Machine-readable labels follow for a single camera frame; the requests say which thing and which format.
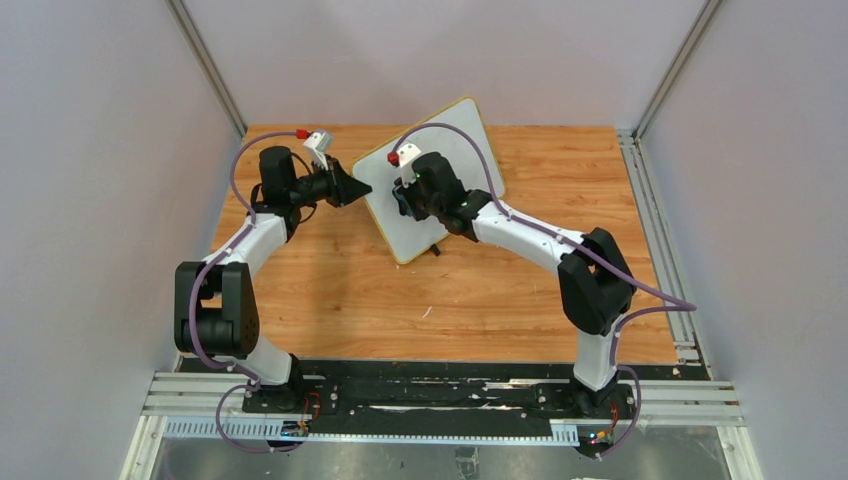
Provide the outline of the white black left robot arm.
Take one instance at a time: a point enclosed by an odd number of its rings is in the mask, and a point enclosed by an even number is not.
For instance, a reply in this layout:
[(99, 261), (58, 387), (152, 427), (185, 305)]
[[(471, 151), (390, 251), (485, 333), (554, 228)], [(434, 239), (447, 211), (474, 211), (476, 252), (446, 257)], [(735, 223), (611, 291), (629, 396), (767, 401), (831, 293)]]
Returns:
[(260, 182), (251, 191), (243, 225), (216, 252), (201, 261), (185, 261), (175, 271), (177, 349), (210, 368), (245, 375), (255, 389), (290, 398), (305, 393), (300, 362), (261, 335), (253, 279), (293, 237), (304, 208), (320, 202), (340, 208), (372, 191), (329, 155), (298, 175), (294, 163), (299, 158), (285, 146), (262, 150)]

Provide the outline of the aluminium frame post right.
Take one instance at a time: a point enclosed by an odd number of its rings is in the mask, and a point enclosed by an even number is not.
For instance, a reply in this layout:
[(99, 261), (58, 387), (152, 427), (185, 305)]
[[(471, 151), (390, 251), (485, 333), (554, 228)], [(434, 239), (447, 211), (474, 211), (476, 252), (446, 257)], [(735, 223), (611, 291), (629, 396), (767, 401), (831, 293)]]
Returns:
[(695, 20), (677, 48), (670, 64), (666, 68), (632, 131), (632, 138), (635, 142), (644, 138), (652, 127), (680, 75), (684, 72), (703, 38), (707, 35), (715, 16), (724, 4), (725, 1), (723, 0), (706, 0), (702, 3)]

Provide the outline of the aluminium frame post left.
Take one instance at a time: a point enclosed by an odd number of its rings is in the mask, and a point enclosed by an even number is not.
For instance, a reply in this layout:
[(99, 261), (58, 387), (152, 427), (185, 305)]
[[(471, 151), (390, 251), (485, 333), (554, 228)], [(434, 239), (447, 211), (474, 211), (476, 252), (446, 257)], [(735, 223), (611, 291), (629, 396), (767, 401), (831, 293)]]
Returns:
[(204, 41), (203, 35), (187, 3), (183, 0), (165, 0), (164, 3), (171, 12), (178, 29), (200, 66), (215, 97), (223, 108), (225, 116), (233, 127), (233, 130), (240, 138), (243, 138), (248, 129), (246, 120), (237, 106), (230, 89), (226, 85), (226, 81)]

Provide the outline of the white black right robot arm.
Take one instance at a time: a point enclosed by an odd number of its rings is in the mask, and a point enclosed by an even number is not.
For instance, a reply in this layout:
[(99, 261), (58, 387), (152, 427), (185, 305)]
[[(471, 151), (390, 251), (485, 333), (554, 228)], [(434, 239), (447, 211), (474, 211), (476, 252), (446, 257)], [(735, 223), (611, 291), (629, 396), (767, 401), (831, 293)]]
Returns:
[(584, 408), (607, 402), (619, 377), (618, 331), (635, 294), (613, 236), (522, 215), (489, 190), (466, 188), (438, 152), (391, 152), (388, 162), (399, 173), (392, 194), (401, 214), (435, 218), (453, 235), (505, 248), (557, 276), (564, 314), (577, 330), (571, 395)]

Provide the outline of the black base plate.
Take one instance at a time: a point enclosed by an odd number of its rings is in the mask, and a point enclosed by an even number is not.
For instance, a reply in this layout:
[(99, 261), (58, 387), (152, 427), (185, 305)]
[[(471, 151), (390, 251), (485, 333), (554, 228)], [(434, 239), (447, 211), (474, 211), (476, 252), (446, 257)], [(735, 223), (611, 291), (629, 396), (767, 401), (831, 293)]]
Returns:
[(572, 445), (653, 415), (693, 423), (728, 395), (700, 365), (635, 365), (609, 400), (582, 407), (569, 363), (302, 359), (305, 393), (244, 390), (245, 377), (189, 358), (155, 376), (149, 413), (202, 417), (209, 433), (282, 441)]

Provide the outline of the aluminium frame post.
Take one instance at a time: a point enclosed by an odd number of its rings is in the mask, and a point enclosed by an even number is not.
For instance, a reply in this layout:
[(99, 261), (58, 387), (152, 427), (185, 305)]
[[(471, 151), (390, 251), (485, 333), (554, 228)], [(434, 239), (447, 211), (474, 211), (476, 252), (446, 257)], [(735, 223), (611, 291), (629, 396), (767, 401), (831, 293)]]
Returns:
[(183, 0), (165, 0), (164, 3), (171, 12), (178, 29), (200, 66), (215, 97), (223, 108), (225, 116), (233, 127), (233, 130), (240, 138), (243, 138), (248, 129), (246, 120), (237, 106), (230, 89), (226, 85), (226, 81), (204, 41), (203, 35), (187, 3)]
[(706, 0), (702, 3), (695, 20), (677, 48), (670, 64), (666, 68), (632, 131), (632, 138), (635, 142), (644, 138), (652, 127), (680, 75), (684, 72), (703, 38), (707, 35), (715, 16), (724, 4), (725, 1), (723, 0)]

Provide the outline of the aluminium front rail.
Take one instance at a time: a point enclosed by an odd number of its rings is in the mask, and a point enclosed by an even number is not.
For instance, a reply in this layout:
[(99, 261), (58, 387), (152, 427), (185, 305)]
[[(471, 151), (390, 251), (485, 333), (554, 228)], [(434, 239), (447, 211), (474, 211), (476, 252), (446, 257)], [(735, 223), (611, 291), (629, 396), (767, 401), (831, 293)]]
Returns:
[(733, 386), (640, 366), (592, 407), (567, 364), (310, 360), (298, 401), (194, 365), (148, 388), (125, 479), (760, 479)]

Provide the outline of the blue whiteboard eraser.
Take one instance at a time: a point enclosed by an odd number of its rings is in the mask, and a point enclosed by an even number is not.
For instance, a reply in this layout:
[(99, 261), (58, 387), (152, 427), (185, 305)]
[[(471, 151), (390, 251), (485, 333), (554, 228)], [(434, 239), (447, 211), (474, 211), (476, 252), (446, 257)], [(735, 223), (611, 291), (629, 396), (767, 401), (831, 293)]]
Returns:
[(399, 214), (413, 218), (414, 214), (406, 198), (406, 189), (402, 185), (395, 185), (392, 189), (392, 195), (397, 201)]

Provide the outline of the yellow-framed whiteboard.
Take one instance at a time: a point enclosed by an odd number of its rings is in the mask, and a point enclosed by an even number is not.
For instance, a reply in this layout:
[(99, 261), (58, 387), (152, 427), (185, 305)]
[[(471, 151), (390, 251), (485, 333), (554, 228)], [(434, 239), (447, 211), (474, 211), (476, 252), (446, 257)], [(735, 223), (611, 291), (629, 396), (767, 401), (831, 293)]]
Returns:
[(364, 197), (380, 234), (394, 261), (404, 265), (449, 235), (439, 221), (430, 217), (416, 221), (400, 213), (392, 189), (400, 170), (388, 161), (396, 143), (411, 143), (422, 152), (438, 152), (451, 164), (468, 189), (493, 191), (501, 198), (504, 181), (476, 102), (462, 98), (425, 119), (427, 128), (411, 135), (395, 134), (384, 144), (356, 160), (352, 176), (372, 187)]

